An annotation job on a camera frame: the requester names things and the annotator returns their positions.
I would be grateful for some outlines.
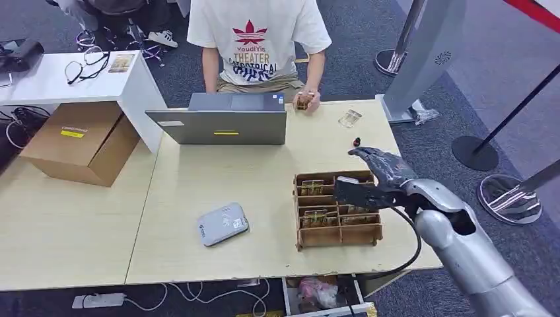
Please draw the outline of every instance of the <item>khaki pants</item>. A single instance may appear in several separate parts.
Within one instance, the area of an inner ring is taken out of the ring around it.
[[[218,92],[245,92],[245,93],[263,93],[263,92],[282,92],[284,94],[284,102],[291,103],[295,95],[301,88],[303,83],[297,78],[297,74],[278,76],[267,82],[257,85],[234,85],[223,80],[218,76]]]

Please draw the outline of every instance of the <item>person's hand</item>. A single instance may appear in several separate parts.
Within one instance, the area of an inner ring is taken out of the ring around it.
[[[379,180],[379,186],[399,188],[407,180],[418,178],[412,167],[398,155],[372,147],[357,147],[348,154],[357,155],[366,162]]]
[[[317,108],[319,108],[319,105],[321,103],[321,94],[316,89],[308,89],[307,87],[304,87],[303,90],[300,91],[300,93],[297,93],[294,96],[294,100],[292,101],[294,107],[297,106],[299,98],[302,97],[312,98],[307,105],[307,109],[305,110],[306,114],[312,114],[315,110],[317,110]]]

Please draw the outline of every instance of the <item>floor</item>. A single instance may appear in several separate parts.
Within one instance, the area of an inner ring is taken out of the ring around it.
[[[408,12],[412,0],[398,3]],[[462,55],[448,73],[489,129],[498,126],[560,63],[560,34],[503,1],[467,1],[463,33]],[[523,178],[560,158],[556,127],[559,100],[560,77],[497,136],[498,144]],[[558,187],[560,178],[538,193],[560,227]]]
[[[406,1],[318,1],[333,38],[320,87],[324,100],[372,98],[388,88],[391,78],[373,68],[372,58],[379,50],[394,46],[405,18],[403,7],[407,10],[409,6]],[[79,27],[56,8],[35,0],[9,1],[2,6],[1,36],[39,40],[50,53],[75,50],[73,37]],[[186,21],[177,8],[174,13],[172,30],[180,47],[165,56],[165,67],[149,64],[169,107],[185,105],[192,92],[203,90],[202,76],[196,75],[200,74],[200,49],[184,42]],[[520,280],[552,314],[560,315],[560,230],[554,222],[559,212],[557,200],[549,194],[554,188],[540,192],[545,213],[538,222],[526,227],[504,225],[477,204],[474,189],[488,173],[468,170],[450,152],[455,137],[486,135],[488,127],[495,126],[553,68],[558,62],[560,36],[501,1],[471,0],[465,42],[464,56],[421,98],[442,116],[419,127],[394,126],[395,138],[404,159],[419,175],[442,182],[475,208],[481,225]],[[304,66],[298,68],[304,79]],[[557,109],[554,105],[558,100],[559,85],[550,84],[523,116],[503,131],[494,142],[501,161],[493,172],[527,177],[557,159],[560,133],[552,128],[552,111]],[[208,298],[231,287],[230,282],[212,283],[204,295]],[[0,293],[0,315],[234,316],[249,313],[254,302],[240,295],[203,306],[186,303],[171,293],[168,301],[151,313],[128,304],[98,310],[69,308],[75,295],[107,291],[125,291],[145,306],[156,303],[162,292],[160,285],[4,292]],[[379,316],[473,316],[466,299],[442,269],[409,273],[369,300],[375,302]],[[271,281],[266,302],[271,310],[282,309],[279,280]]]

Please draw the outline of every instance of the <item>eyeglasses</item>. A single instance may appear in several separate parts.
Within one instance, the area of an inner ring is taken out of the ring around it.
[[[107,64],[109,64],[110,55],[111,55],[110,52],[103,52],[103,50],[101,50],[99,46],[93,46],[89,48],[87,51],[84,52],[85,65],[79,63],[78,61],[71,61],[70,63],[68,63],[68,65],[66,65],[66,68],[64,69],[64,73],[66,75],[66,80],[68,81],[68,85],[72,85],[73,83],[76,82],[79,83],[86,79],[97,77],[101,73],[101,71],[103,71],[103,69],[107,67]],[[101,68],[99,70],[91,73],[90,75],[82,75],[84,69],[87,66],[97,64],[100,61],[102,61],[103,64],[101,65]]]

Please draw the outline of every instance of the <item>wooden divider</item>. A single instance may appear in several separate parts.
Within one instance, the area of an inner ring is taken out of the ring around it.
[[[361,184],[375,184],[368,170],[297,174],[293,195],[298,250],[341,244],[375,246],[383,238],[379,210],[341,205],[334,199],[338,176],[354,178]]]

